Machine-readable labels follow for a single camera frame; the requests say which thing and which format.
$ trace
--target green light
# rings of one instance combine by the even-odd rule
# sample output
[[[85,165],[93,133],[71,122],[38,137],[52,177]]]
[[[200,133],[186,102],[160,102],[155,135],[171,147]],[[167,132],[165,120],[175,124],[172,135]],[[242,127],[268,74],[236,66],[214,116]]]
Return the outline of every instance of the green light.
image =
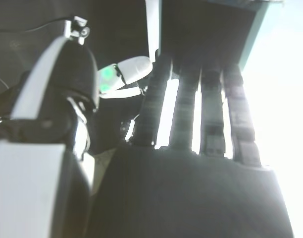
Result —
[[[110,80],[114,75],[114,70],[111,67],[107,67],[102,71],[103,80]]]
[[[103,85],[100,86],[100,90],[103,93],[106,92],[106,91],[108,91],[109,89],[110,89],[110,87],[108,85],[106,85],[106,84],[103,84]]]

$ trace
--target wire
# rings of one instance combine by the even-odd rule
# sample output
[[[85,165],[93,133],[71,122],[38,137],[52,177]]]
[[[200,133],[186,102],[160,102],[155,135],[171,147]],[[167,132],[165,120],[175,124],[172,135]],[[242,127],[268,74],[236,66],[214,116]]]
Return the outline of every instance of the wire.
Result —
[[[58,22],[58,21],[64,21],[64,20],[71,20],[71,17],[61,17],[56,18],[54,20],[50,20],[46,23],[43,23],[42,25],[36,26],[34,28],[24,29],[24,30],[18,30],[18,29],[0,29],[0,33],[24,33],[24,32],[32,32],[37,31],[39,29],[44,28],[45,26],[48,26],[51,23]]]
[[[9,89],[9,86],[0,78],[0,82],[2,83],[2,84],[4,84],[4,86],[7,88],[7,89]]]

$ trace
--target cable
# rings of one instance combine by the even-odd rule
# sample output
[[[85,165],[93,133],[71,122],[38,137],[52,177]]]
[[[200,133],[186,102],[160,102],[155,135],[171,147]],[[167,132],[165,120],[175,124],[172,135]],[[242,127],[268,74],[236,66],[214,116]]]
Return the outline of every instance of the cable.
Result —
[[[18,30],[18,29],[0,29],[0,33],[24,33],[24,32],[32,32],[32,31],[37,31],[39,29],[44,28],[45,26],[48,26],[51,23],[58,22],[58,21],[64,21],[64,20],[71,20],[71,17],[61,17],[61,18],[56,18],[54,20],[48,21],[46,23],[43,23],[42,25],[36,26],[34,28],[29,28],[25,30]]]
[[[0,82],[2,83],[2,84],[4,84],[4,86],[7,88],[7,89],[9,89],[9,86],[0,78]]]

